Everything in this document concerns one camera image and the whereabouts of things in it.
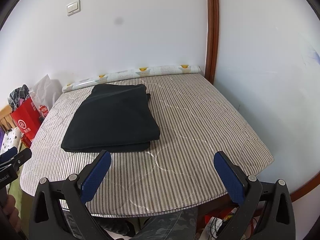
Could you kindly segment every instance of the human hand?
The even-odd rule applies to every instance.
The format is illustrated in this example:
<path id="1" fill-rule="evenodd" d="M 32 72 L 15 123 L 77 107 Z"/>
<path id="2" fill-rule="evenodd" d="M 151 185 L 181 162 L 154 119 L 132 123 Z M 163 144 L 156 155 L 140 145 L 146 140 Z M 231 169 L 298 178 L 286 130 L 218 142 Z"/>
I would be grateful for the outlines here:
<path id="1" fill-rule="evenodd" d="M 16 232 L 19 232 L 21 230 L 21 219 L 18 216 L 18 209 L 14 207 L 15 204 L 16 200 L 14 196 L 8 195 L 7 203 L 3 207 L 3 212 L 6 216 L 8 216 L 9 222 Z"/>

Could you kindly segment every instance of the blue gripper pad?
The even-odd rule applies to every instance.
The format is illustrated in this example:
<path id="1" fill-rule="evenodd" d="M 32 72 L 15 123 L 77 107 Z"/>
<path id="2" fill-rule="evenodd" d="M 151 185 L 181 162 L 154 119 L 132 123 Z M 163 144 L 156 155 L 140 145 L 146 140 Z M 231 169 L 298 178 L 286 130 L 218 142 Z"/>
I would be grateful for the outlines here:
<path id="1" fill-rule="evenodd" d="M 242 205 L 245 199 L 244 186 L 219 152 L 214 155 L 213 164 L 231 200 Z"/>
<path id="2" fill-rule="evenodd" d="M 107 174 L 111 165 L 111 155 L 105 152 L 96 166 L 92 169 L 81 186 L 80 200 L 83 204 L 91 201 L 98 190 L 103 178 Z"/>
<path id="3" fill-rule="evenodd" d="M 13 156 L 18 154 L 18 149 L 16 147 L 12 147 L 11 149 L 7 150 L 5 153 L 2 153 L 0 156 L 0 164 L 5 163 L 10 160 Z"/>

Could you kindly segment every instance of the white switch plate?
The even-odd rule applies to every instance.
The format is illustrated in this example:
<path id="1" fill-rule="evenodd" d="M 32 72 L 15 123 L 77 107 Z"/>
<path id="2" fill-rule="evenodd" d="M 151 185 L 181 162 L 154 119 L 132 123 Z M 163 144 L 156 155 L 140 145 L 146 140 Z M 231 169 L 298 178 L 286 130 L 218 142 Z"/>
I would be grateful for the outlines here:
<path id="1" fill-rule="evenodd" d="M 69 3 L 67 5 L 67 15 L 73 15 L 77 12 L 80 12 L 81 8 L 80 8 L 80 0 L 74 1 L 72 3 Z"/>

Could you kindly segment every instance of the striped quilted mat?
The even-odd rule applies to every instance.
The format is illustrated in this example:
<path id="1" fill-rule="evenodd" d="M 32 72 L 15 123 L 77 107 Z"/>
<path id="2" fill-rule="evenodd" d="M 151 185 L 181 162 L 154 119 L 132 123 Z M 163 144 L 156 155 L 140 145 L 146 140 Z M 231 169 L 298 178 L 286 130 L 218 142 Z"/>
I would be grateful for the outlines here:
<path id="1" fill-rule="evenodd" d="M 143 152 L 111 154 L 110 170 L 94 199 L 87 203 L 92 214 L 151 216 L 222 196 L 226 189 L 213 166 L 213 156 L 220 150 L 247 175 L 256 175 L 272 163 L 272 155 L 250 125 L 200 74 L 142 77 L 111 84 L 141 83 L 151 94 L 149 108 L 159 125 L 160 139 Z M 42 177 L 66 179 L 97 156 L 60 148 L 74 112 L 92 88 L 62 94 L 44 120 L 32 143 L 32 158 L 20 178 L 21 188 L 28 194 L 35 194 Z M 95 136 L 94 130 L 83 132 L 88 138 Z M 62 207 L 68 208 L 65 201 Z"/>

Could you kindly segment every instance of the folded black garment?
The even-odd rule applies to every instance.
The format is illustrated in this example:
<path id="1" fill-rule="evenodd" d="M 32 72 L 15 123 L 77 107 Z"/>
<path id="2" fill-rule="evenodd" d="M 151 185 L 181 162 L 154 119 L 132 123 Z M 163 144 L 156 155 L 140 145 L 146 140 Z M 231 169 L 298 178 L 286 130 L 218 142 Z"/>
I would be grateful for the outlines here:
<path id="1" fill-rule="evenodd" d="M 160 137 L 146 86 L 96 85 L 75 112 L 63 138 L 66 152 L 138 152 Z"/>

